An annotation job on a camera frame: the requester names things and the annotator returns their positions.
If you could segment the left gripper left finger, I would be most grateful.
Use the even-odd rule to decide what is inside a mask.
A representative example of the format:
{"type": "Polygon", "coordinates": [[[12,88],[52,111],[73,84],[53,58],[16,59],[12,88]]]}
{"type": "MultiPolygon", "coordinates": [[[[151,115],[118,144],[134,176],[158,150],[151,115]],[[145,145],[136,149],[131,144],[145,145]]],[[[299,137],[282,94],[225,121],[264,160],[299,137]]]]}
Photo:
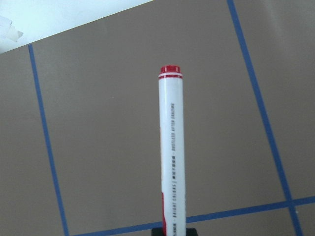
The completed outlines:
{"type": "Polygon", "coordinates": [[[152,228],[151,236],[164,236],[163,228],[152,228]]]}

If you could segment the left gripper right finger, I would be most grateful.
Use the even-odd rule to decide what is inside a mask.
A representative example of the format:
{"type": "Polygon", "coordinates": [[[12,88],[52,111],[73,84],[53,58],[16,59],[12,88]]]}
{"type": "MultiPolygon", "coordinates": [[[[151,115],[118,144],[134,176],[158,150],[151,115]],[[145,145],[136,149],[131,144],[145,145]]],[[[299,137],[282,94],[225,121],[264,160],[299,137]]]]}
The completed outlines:
{"type": "Polygon", "coordinates": [[[186,236],[198,236],[196,228],[186,228],[186,236]]]}

